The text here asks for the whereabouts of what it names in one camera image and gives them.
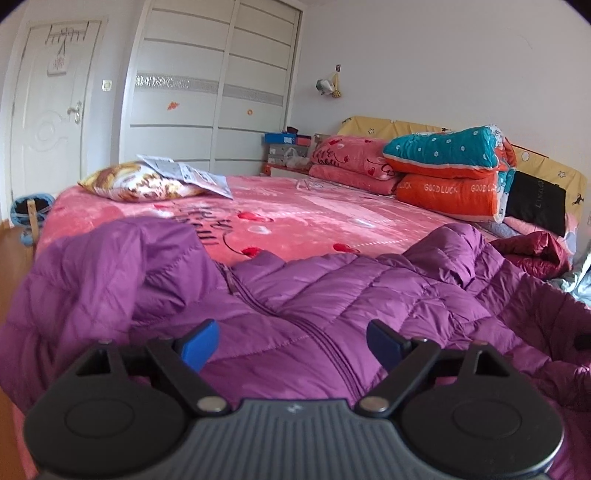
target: door handle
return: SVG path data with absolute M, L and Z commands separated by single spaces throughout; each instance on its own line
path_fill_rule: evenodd
M 76 102 L 76 106 L 73 107 L 69 107 L 68 111 L 67 111 L 68 115 L 70 114 L 74 114 L 74 121 L 75 123 L 79 124 L 80 120 L 82 119 L 82 102 L 81 101 L 77 101 Z

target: jacket zipper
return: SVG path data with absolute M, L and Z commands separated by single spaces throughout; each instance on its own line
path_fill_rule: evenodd
M 327 335 L 321 328 L 317 327 L 309 320 L 294 315 L 279 315 L 277 312 L 271 310 L 269 307 L 259 302 L 252 295 L 252 293 L 240 282 L 240 280 L 238 280 L 234 272 L 232 272 L 232 270 L 228 266 L 218 264 L 218 267 L 221 270 L 224 277 L 226 278 L 226 283 L 228 284 L 230 293 L 239 293 L 242 299 L 259 313 L 279 318 L 281 320 L 286 320 L 287 322 L 290 322 L 292 325 L 295 325 L 299 327 L 301 330 L 303 330 L 304 333 L 306 333 L 310 338 L 312 338 L 312 340 L 314 340 L 317 343 L 320 349 L 324 352 L 324 354 L 328 357 L 331 363 L 335 366 L 352 397 L 355 400 L 358 400 L 359 398 L 363 397 L 365 391 L 363 389 L 363 386 L 361 385 L 359 378 L 355 374 L 353 367 L 347 360 L 345 354 L 340 350 L 339 346 L 332 338 L 330 338 L 329 335 Z

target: purple down jacket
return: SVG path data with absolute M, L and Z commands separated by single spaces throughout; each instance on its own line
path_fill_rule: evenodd
M 181 336 L 208 318 L 220 346 L 203 378 L 242 397 L 344 397 L 385 373 L 365 330 L 465 349 L 486 340 L 560 412 L 566 441 L 551 475 L 591 478 L 591 332 L 584 305 L 523 273 L 469 225 L 447 225 L 403 255 L 332 254 L 285 263 L 269 252 L 215 263 L 193 228 L 118 220 L 59 239 L 35 262 L 0 330 L 0 386 L 23 411 L 91 343 Z

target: blue box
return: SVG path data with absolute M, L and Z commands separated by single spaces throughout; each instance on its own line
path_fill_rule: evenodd
M 275 133 L 268 133 L 265 134 L 265 143 L 286 143 L 290 145 L 296 144 L 296 135 L 295 134 L 275 134 Z

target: dark red jacket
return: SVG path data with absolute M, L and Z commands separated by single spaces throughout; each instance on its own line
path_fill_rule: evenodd
M 491 245 L 511 263 L 541 280 L 559 277 L 570 268 L 568 253 L 548 232 L 493 240 Z

